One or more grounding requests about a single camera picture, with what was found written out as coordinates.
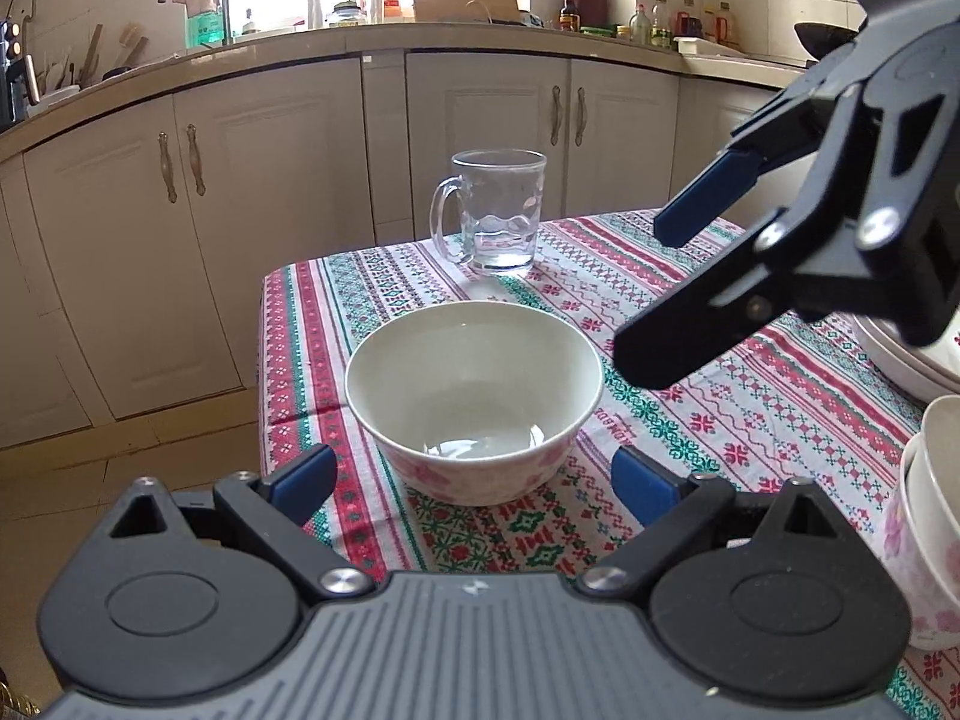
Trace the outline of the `white bowl pink flowers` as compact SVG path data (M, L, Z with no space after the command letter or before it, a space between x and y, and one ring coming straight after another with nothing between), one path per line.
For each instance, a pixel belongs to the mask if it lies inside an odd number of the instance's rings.
M931 401L901 452L878 554L910 606L910 644L958 645L958 397Z
M511 302L409 312L365 338L345 371L348 406L392 471L467 507L548 481L603 391L601 356L578 328Z

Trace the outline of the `white kitchen cabinets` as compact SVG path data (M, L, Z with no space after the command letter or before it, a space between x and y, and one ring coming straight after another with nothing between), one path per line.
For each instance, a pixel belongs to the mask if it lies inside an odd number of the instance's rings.
M68 127L2 164L3 444L252 387L263 278L423 238L459 151L540 151L549 218L656 206L788 82L727 59L389 50Z

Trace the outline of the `black wok on stove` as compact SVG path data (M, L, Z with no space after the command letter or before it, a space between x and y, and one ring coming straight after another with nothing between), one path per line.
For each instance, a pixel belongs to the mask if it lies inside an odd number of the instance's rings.
M814 62L820 62L833 50L852 43L857 37L854 29L817 21L799 21L794 25L794 34Z

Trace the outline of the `white plate with flower print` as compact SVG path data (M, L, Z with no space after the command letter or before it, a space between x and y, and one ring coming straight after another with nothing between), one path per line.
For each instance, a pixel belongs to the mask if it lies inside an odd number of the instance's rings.
M852 316L851 323L869 361L905 394L921 403L958 394L958 317L924 348L903 343L889 322Z

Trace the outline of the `patterned tablecloth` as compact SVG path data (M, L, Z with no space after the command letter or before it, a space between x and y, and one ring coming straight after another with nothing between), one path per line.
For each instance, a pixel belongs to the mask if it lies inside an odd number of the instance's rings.
M348 358L387 320L437 302L517 302L563 317L608 353L626 317L736 236L721 221L667 249L649 213L627 211L545 223L522 278L480 277L427 242L280 266L260 298L263 468L314 444L332 447L337 487L309 532L371 575L581 572L636 532L608 484L623 444L681 475L719 473L750 491L808 476L864 536L877 536L923 410L872 366L840 316L814 325L782 317L663 392L608 376L560 471L493 509L452 507L407 488L348 410Z

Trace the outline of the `clear glass mug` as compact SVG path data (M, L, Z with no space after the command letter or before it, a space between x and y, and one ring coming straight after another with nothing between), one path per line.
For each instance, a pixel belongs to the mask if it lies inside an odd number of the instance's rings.
M537 252L547 156L532 149L467 149L434 189L430 236L454 265L482 275L519 275Z

